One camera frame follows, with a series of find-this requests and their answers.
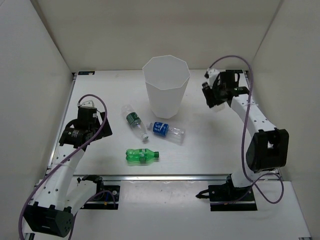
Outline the clear bottle green label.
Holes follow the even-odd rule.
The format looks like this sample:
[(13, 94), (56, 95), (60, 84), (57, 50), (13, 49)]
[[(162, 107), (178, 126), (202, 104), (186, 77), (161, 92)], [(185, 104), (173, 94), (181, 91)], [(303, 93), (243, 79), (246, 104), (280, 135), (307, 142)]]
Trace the clear bottle green label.
[(146, 127), (138, 116), (137, 112), (132, 108), (131, 105), (127, 104), (121, 108), (121, 113), (129, 124), (134, 135), (139, 138), (142, 142), (146, 142), (149, 138)]

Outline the clear bottle blue label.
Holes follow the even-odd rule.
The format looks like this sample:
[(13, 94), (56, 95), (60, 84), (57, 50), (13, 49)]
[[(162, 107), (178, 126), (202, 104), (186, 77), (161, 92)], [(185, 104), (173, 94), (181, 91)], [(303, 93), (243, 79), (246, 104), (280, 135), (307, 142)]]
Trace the clear bottle blue label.
[(155, 121), (147, 124), (147, 129), (154, 135), (181, 145), (185, 139), (186, 131), (183, 128), (173, 127), (164, 122)]

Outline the small clear bottle dark label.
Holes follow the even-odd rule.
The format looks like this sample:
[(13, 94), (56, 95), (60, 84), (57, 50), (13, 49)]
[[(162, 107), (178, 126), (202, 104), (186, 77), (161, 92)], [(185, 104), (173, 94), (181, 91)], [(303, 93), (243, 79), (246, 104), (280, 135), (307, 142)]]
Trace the small clear bottle dark label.
[(217, 113), (217, 112), (222, 111), (222, 110), (225, 109), (225, 104), (222, 103), (222, 104), (219, 104), (219, 105), (215, 105), (212, 109), (213, 109), (214, 112)]

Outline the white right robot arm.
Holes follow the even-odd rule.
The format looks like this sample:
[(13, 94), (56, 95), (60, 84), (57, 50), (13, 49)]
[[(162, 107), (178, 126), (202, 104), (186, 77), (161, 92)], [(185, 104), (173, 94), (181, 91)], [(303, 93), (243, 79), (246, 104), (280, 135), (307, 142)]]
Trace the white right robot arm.
[(277, 128), (249, 98), (249, 87), (241, 79), (242, 71), (216, 69), (207, 70), (202, 92), (209, 108), (216, 110), (225, 104), (240, 117), (249, 132), (251, 142), (241, 150), (241, 170), (231, 174), (231, 183), (225, 186), (224, 193), (230, 200), (238, 199), (243, 188), (250, 186), (265, 173), (284, 167), (287, 163), (289, 133)]

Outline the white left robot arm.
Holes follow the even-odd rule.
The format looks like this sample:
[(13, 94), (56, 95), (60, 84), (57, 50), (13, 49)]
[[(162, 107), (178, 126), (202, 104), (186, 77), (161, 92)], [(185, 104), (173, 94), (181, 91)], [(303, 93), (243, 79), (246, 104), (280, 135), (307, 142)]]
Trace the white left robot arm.
[(66, 156), (35, 188), (22, 208), (19, 219), (25, 220), (32, 231), (64, 238), (73, 229), (75, 216), (87, 200), (100, 200), (105, 194), (102, 178), (86, 175), (80, 185), (68, 193), (75, 169), (87, 146), (112, 135), (107, 113), (92, 106), (78, 107), (76, 119), (63, 130), (59, 145), (73, 146)]

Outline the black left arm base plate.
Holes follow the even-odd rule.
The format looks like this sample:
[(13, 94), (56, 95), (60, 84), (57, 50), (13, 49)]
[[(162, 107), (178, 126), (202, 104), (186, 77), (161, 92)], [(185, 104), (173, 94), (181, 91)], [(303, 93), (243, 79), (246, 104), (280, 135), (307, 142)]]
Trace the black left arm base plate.
[(118, 210), (120, 201), (121, 186), (119, 182), (104, 181), (97, 193), (99, 195), (93, 197), (86, 202), (81, 208), (82, 210)]

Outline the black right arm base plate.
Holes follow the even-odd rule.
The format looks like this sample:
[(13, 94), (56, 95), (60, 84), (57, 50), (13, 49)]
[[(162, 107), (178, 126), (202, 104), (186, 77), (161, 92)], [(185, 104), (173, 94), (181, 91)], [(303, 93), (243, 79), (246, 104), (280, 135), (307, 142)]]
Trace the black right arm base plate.
[(198, 199), (207, 199), (211, 212), (248, 212), (257, 211), (253, 190), (250, 186), (234, 187), (231, 182), (221, 185), (209, 185), (200, 191)]

